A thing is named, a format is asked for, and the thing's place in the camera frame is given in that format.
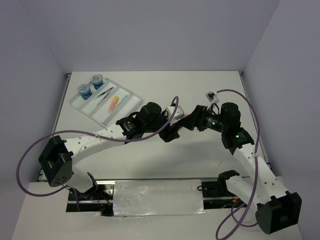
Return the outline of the pink capped bottle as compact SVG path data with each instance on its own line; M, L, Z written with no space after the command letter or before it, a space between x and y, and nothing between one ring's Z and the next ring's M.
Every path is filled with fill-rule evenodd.
M179 119L179 121L181 121L182 119L188 117L190 114L185 114L181 119Z

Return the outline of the orange highlighter marker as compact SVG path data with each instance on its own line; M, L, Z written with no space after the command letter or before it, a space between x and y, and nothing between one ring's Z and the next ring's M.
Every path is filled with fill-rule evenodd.
M116 108L116 105L119 101L119 97L118 96L115 96L113 99L112 99L112 102L108 108L108 112L109 113L112 113L114 111L114 109Z

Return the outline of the blue ink refill pen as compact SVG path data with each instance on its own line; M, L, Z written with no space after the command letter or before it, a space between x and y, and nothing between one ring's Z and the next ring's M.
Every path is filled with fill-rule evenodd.
M98 95L97 95L97 98L100 98L101 96L103 96L103 95L105 95L105 94L109 93L109 92L110 92L110 91L112 91L113 89L114 89L114 87L111 87L111 88L109 88L109 89L107 89L107 90L105 90L105 91L101 92L100 94L98 94Z

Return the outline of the blue slime jar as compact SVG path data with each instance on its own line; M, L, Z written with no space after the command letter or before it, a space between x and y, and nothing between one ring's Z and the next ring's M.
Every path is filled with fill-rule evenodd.
M94 89L98 90L104 84L104 78L101 74L95 74L91 76L90 82L92 83Z
M80 94L80 96L84 99L87 100L91 95L92 95L92 91L91 88L88 84L81 84L78 86L78 92Z

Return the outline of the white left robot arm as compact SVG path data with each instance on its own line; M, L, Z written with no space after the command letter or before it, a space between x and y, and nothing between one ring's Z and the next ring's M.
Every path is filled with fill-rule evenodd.
M183 109L176 103L161 109L158 104L149 102L140 111L96 133L69 139L59 135L51 137L38 160L50 187L66 185L91 200L97 196L97 182L90 172L79 170L75 166L77 163L101 151L141 141L144 134L164 137L184 116Z

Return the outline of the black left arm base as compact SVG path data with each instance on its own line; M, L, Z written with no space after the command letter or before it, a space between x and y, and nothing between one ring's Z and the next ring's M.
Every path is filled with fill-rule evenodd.
M98 184L98 190L95 196L86 198L84 194L73 189L69 190L66 212L67 213L98 213L100 216L114 216L113 199L114 184Z

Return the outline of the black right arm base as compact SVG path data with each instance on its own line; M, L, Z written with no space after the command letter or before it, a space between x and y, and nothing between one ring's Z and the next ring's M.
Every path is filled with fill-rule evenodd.
M237 206L239 205L240 199L233 193L226 191L217 180L202 181L197 190L202 193L205 210L228 209L234 203Z

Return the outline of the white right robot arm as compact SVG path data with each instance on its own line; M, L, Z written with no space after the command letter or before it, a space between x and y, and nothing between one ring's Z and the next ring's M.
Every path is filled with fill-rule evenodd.
M234 194L249 206L265 234L298 223L301 197L296 192L289 192L258 154L256 142L241 126L241 113L235 103L224 103L219 114L197 105L178 123L190 131L211 129L221 134L223 146L244 167L253 184L247 183L237 171L229 170L219 174L217 190L223 196Z

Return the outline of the silver foil cover plate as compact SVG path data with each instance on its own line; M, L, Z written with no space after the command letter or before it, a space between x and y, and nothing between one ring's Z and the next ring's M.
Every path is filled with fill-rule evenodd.
M117 181L113 214L117 217L203 214L203 195L197 190L200 184L198 179Z

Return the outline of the white compartment tray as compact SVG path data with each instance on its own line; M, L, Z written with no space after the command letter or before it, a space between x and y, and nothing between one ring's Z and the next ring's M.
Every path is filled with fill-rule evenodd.
M143 98L140 95L109 78L103 77L103 85L98 90L94 89L91 80L89 83L82 84L88 84L90 86L92 95L87 100L84 100L77 90L77 94L71 98L69 103L74 109L78 110L80 113L102 127L110 126L117 120L127 117L136 111L143 102ZM97 98L98 94L111 87L114 87L114 89ZM105 95L108 95L108 97L105 98L99 106L97 106ZM126 95L129 96L122 102L122 99ZM117 105L113 112L108 112L111 102L115 96L119 97Z

